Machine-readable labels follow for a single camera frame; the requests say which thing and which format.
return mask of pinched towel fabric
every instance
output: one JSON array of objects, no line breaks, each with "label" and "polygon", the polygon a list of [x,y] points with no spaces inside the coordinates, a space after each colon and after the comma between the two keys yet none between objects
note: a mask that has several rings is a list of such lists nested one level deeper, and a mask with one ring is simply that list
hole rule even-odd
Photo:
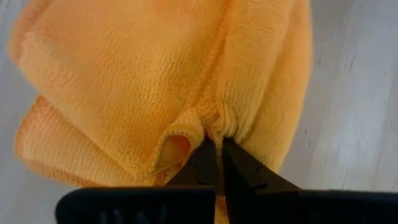
[{"label": "pinched towel fabric", "polygon": [[310,22],[307,0],[31,0],[9,46],[40,93],[17,155],[75,185],[158,185],[205,136],[218,149],[232,137],[278,171],[311,70]]}]

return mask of white surface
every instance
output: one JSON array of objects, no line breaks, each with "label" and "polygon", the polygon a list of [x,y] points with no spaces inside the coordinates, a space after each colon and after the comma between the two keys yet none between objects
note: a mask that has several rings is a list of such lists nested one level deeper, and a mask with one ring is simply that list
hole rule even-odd
[{"label": "white surface", "polygon": [[[71,188],[30,173],[14,133],[35,91],[5,42],[25,0],[0,0],[0,223],[54,223]],[[398,191],[398,1],[313,0],[314,71],[281,174],[316,189]]]},{"label": "white surface", "polygon": [[314,70],[281,174],[306,188],[398,191],[398,1],[312,3]]}]

